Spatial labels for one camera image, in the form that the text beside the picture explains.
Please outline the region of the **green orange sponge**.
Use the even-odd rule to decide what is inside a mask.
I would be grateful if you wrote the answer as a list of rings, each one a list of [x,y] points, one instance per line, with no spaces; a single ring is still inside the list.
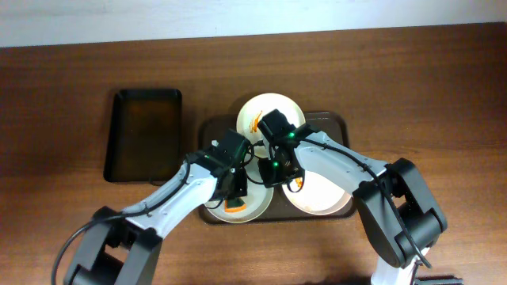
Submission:
[[[224,204],[226,213],[236,213],[246,209],[246,203],[240,197],[228,199]]]

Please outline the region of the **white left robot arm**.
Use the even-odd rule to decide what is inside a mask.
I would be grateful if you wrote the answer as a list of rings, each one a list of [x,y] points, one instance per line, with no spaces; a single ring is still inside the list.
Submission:
[[[246,150],[226,154],[210,148],[188,154],[177,173],[142,201],[114,211],[103,207],[64,243],[83,239],[73,256],[65,284],[150,284],[162,243],[194,209],[223,203],[246,190]]]

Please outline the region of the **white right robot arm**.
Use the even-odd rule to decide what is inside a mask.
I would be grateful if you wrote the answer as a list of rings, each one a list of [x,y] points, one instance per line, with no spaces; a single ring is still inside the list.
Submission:
[[[309,171],[353,197],[364,231],[379,256],[372,284],[416,284],[425,255],[448,221],[415,164],[367,158],[308,124],[258,125],[271,156],[262,178],[280,184]]]

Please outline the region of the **cream plate back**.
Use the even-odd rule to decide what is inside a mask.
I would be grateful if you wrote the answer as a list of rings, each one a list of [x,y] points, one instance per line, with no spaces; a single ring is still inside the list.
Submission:
[[[288,119],[290,124],[300,127],[306,123],[301,108],[289,97],[278,93],[263,93],[248,100],[239,111],[236,121],[236,131],[245,136],[252,144],[258,141],[267,143],[258,128],[258,122],[267,113],[278,109]]]

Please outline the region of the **cream plate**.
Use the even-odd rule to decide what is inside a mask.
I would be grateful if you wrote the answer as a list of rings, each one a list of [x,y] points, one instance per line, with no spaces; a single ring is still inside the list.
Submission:
[[[219,201],[207,202],[204,208],[200,209],[199,215],[203,221],[208,224],[224,223],[244,223],[250,222],[259,217],[269,206],[274,193],[274,188],[266,188],[262,184],[255,184],[249,179],[247,183],[247,195],[241,197],[243,209],[232,212],[226,212],[226,202],[222,202],[219,207]]]
[[[236,131],[245,136],[252,144],[258,141],[267,143],[258,128],[258,122],[267,113],[278,109],[288,119],[290,124],[300,127],[306,123],[301,108],[289,97],[278,93],[263,93],[248,100],[239,111],[236,121]]]
[[[304,178],[298,177],[282,185],[288,201],[310,215],[331,215],[345,207],[351,195],[325,177],[306,171]]]

